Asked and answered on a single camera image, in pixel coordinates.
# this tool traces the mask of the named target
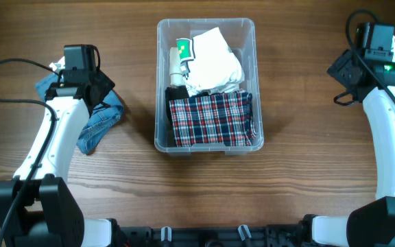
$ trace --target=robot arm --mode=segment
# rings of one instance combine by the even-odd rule
[[[98,66],[95,66],[97,52]],[[98,50],[92,45],[69,45],[64,48],[67,68],[59,72],[45,95],[46,103],[56,114],[56,126],[31,180],[27,176],[45,142],[51,121],[45,111],[33,146],[11,181],[0,181],[0,225],[20,187],[27,186],[27,195],[11,215],[3,233],[5,244],[11,246],[110,246],[123,238],[113,220],[87,220],[66,185],[70,162],[78,137],[87,124],[94,107],[114,87],[99,70]],[[42,202],[43,211],[29,212],[26,206]]]
[[[382,79],[395,97],[395,62],[392,52],[394,26],[364,23],[358,26],[357,52]],[[376,201],[346,217],[316,216],[311,224],[311,239],[332,246],[395,246],[395,104],[377,82],[358,66],[350,51],[328,69],[347,91],[335,103],[363,104],[372,130],[377,164]],[[339,102],[343,95],[353,101]]]

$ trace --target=plaid shirt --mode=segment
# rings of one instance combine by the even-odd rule
[[[252,94],[223,93],[169,102],[178,147],[195,143],[249,146],[255,138]]]

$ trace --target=jeans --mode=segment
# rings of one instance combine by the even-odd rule
[[[49,85],[52,82],[57,82],[57,80],[58,76],[50,74],[36,83],[35,87],[42,101],[45,100],[45,91],[49,88]],[[101,138],[103,138],[109,129],[120,120],[124,112],[123,105],[113,91],[107,94],[103,102],[109,104],[111,107],[95,110],[95,108],[99,108],[101,104],[96,106],[91,118],[88,120],[86,126],[83,127],[79,139],[77,140],[77,146],[83,154],[88,154],[97,146]]]

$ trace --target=black mount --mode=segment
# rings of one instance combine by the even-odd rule
[[[0,181],[0,226],[23,183],[19,177]],[[42,180],[31,180],[27,186],[27,196],[5,230],[5,245],[81,246],[83,214],[63,179],[46,175]],[[28,211],[25,208],[32,206],[35,200],[42,202],[42,211]]]
[[[392,39],[394,26],[384,23],[362,23],[358,25],[356,48],[368,66],[383,80],[386,86],[395,86],[395,62],[392,62]],[[362,102],[375,87],[376,81],[367,74],[350,50],[346,50],[328,69],[327,73],[346,88],[333,101],[340,106]],[[341,102],[344,96],[352,100]]]
[[[248,228],[174,228],[122,227],[129,247],[314,247],[325,246],[304,242],[300,225],[269,225]]]
[[[98,65],[95,66],[97,52]],[[98,49],[93,45],[65,45],[65,69],[60,71],[63,82],[51,83],[45,94],[45,100],[54,97],[71,96],[83,99],[91,116],[94,107],[103,104],[103,99],[114,88],[115,83],[100,70]]]
[[[386,196],[353,211],[347,240],[351,247],[395,246],[395,198]]]

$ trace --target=black fabric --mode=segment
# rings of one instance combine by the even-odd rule
[[[208,92],[202,92],[200,94],[194,95],[193,97],[204,97],[209,96]],[[185,86],[179,86],[177,88],[168,87],[165,89],[165,112],[167,113],[167,118],[171,124],[171,111],[170,111],[170,100],[175,99],[186,99],[189,98],[189,92],[187,92],[187,88]]]

